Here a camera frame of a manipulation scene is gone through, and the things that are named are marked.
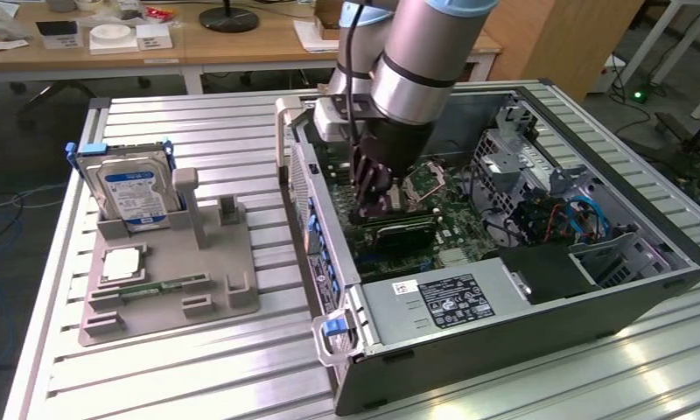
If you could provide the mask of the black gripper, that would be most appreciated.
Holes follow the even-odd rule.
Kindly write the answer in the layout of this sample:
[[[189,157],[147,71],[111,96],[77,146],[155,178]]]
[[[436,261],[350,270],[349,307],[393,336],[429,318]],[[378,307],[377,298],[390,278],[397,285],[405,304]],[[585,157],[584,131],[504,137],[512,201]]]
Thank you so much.
[[[404,179],[433,130],[432,122],[409,125],[390,119],[365,121],[358,141],[351,144],[349,168],[355,201],[349,213],[351,223],[406,211]]]

